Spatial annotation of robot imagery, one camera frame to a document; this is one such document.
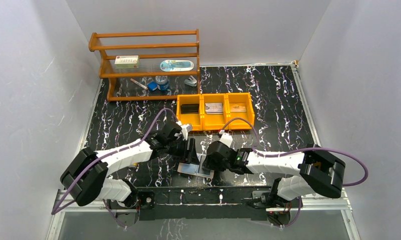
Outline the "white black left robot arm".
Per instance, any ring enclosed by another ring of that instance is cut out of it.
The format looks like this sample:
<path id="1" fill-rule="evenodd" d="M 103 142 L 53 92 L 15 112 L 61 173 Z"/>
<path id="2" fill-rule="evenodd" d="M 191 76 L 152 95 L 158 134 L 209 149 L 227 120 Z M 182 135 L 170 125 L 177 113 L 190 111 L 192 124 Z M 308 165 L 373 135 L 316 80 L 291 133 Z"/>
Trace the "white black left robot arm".
<path id="1" fill-rule="evenodd" d="M 60 177 L 78 206 L 86 206 L 96 199 L 112 200 L 125 208 L 141 202 L 137 188 L 125 179 L 109 176 L 132 165 L 157 159 L 162 155 L 179 162 L 197 161 L 195 140 L 188 137 L 191 124 L 167 122 L 162 129 L 149 133 L 145 139 L 108 150 L 82 149 Z"/>

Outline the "beige card holder wallet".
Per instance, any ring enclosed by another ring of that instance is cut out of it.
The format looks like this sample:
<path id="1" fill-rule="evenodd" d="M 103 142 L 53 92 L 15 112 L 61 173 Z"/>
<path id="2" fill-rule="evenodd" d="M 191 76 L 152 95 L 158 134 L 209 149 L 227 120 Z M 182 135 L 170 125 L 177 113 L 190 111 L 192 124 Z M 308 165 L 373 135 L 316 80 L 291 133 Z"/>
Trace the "beige card holder wallet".
<path id="1" fill-rule="evenodd" d="M 199 159 L 200 164 L 180 162 L 177 171 L 181 174 L 212 179 L 215 171 L 202 167 L 202 164 L 206 159 L 206 155 L 198 153 L 197 157 Z"/>

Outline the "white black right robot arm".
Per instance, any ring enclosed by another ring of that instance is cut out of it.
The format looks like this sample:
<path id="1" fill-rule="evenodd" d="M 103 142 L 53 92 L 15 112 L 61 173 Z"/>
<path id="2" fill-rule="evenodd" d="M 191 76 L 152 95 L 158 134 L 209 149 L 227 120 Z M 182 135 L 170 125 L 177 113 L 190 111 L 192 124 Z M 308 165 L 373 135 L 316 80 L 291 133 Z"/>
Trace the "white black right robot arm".
<path id="1" fill-rule="evenodd" d="M 214 141 L 207 149 L 202 167 L 219 172 L 229 170 L 238 175 L 287 175 L 276 179 L 270 192 L 271 203 L 283 207 L 299 196 L 313 193 L 340 198 L 346 164 L 330 150 L 314 145 L 291 152 L 269 152 L 252 148 L 234 150 L 221 141 Z"/>

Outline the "silver credit card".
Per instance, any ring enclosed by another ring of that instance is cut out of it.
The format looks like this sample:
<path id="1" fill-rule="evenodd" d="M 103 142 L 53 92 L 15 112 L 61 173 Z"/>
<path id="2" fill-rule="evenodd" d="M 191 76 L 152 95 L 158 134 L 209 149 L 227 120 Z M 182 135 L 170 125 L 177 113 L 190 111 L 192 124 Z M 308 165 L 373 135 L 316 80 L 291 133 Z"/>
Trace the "silver credit card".
<path id="1" fill-rule="evenodd" d="M 207 102 L 205 103 L 204 111 L 210 115 L 223 114 L 224 107 L 221 102 Z"/>

